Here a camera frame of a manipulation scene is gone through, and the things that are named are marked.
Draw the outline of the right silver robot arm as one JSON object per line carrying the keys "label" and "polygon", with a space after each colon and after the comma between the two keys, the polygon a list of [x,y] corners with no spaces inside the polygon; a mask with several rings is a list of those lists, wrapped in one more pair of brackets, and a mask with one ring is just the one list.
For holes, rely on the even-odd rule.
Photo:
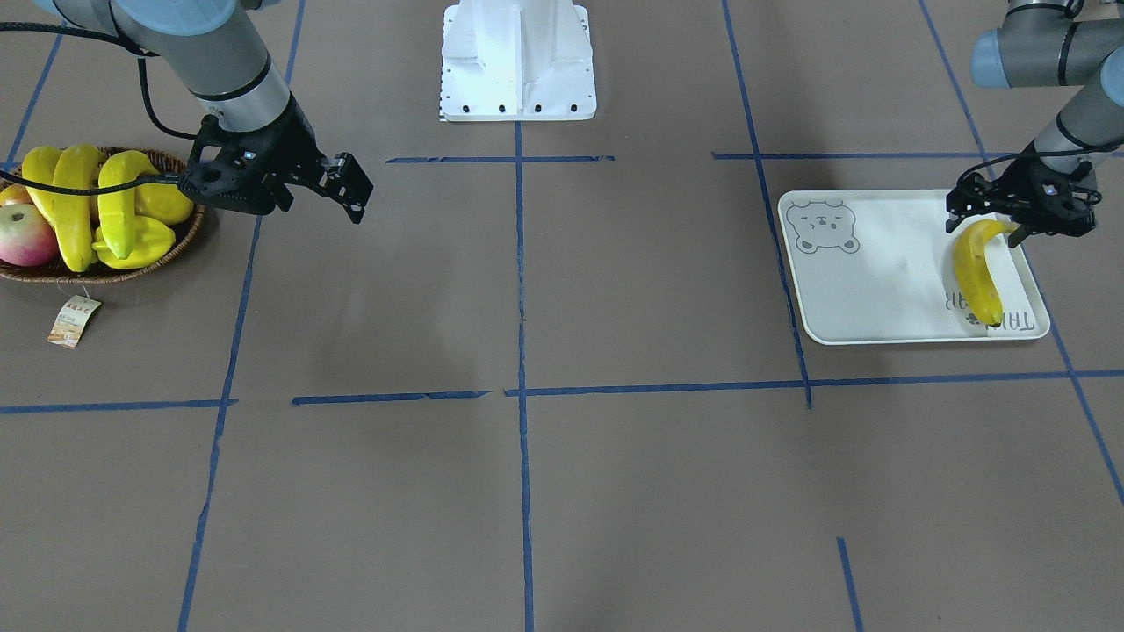
{"label": "right silver robot arm", "polygon": [[357,160],[317,147],[284,72],[250,11],[261,1],[43,1],[84,31],[164,58],[205,109],[179,190],[234,213],[288,211],[292,186],[339,204],[360,223],[373,186]]}

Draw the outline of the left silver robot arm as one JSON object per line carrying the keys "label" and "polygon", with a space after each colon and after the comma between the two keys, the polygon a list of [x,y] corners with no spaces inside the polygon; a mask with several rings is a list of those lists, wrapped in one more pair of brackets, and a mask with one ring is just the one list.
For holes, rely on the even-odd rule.
{"label": "left silver robot arm", "polygon": [[1076,93],[1035,139],[1004,156],[994,180],[967,169],[948,193],[945,231],[1001,213],[1016,228],[1010,247],[1037,233],[1080,237],[1096,227],[1096,168],[1123,139],[1123,25],[1084,21],[1080,1],[1012,1],[999,28],[976,40],[979,87],[1072,85]]}

